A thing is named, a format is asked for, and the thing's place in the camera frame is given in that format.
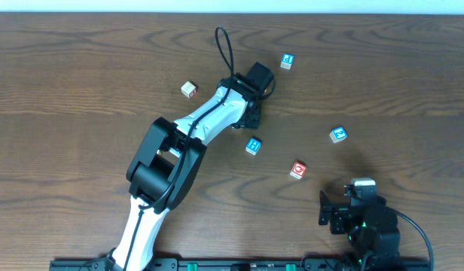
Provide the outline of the red letter I block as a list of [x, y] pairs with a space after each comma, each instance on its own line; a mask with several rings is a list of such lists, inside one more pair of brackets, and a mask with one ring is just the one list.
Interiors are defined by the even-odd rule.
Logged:
[[189, 99], [195, 95], [197, 92], [197, 86], [190, 82], [186, 81], [182, 86], [181, 86], [181, 92], [188, 97]]

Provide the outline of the blue number 2 block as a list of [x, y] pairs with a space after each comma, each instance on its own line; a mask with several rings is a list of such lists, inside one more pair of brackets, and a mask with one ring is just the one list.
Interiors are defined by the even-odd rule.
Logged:
[[348, 137], [348, 134], [342, 126], [339, 126], [337, 128], [334, 128], [329, 133], [329, 136], [333, 143], [338, 143], [346, 139]]

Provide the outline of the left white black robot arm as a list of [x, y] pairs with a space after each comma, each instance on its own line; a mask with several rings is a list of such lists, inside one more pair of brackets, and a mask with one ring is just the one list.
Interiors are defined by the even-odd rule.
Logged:
[[173, 122], [160, 117], [152, 123], [126, 173], [130, 215], [106, 270], [146, 268], [164, 218], [191, 189], [208, 144], [229, 126], [258, 128], [261, 101], [275, 83], [273, 72], [257, 62], [244, 75], [221, 79], [214, 96], [196, 111]]

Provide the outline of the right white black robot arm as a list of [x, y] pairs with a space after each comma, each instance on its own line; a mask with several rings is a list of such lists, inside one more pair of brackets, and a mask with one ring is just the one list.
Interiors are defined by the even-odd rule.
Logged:
[[332, 202], [319, 193], [319, 224], [331, 234], [345, 234], [353, 252], [339, 260], [335, 270], [404, 270], [398, 247], [400, 232], [395, 212], [377, 195], [374, 181], [356, 181], [345, 186], [348, 203]]

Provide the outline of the blue letter P block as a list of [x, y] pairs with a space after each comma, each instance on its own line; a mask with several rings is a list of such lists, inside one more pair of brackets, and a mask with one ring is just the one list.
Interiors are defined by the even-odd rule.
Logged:
[[295, 61], [295, 56], [293, 54], [284, 53], [280, 63], [281, 69], [290, 70]]

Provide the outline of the red letter Q block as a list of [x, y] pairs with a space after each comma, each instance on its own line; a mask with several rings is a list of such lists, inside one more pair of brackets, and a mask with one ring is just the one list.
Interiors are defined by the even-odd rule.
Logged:
[[289, 174], [290, 176], [300, 180], [304, 177], [306, 172], [307, 167], [303, 163], [295, 162]]

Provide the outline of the blue letter H block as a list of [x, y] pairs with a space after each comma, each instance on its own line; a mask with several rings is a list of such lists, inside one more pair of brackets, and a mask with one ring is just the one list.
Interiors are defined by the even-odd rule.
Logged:
[[250, 138], [246, 151], [252, 155], [256, 155], [261, 148], [261, 141], [256, 138]]

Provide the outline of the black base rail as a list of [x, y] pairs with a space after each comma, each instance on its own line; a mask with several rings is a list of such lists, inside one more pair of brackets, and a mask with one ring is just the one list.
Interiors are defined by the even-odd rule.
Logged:
[[[52, 260], [50, 271], [105, 271], [116, 270], [107, 258], [96, 260]], [[326, 270], [378, 270], [376, 265], [363, 260], [177, 260], [156, 258], [148, 271], [326, 271]]]

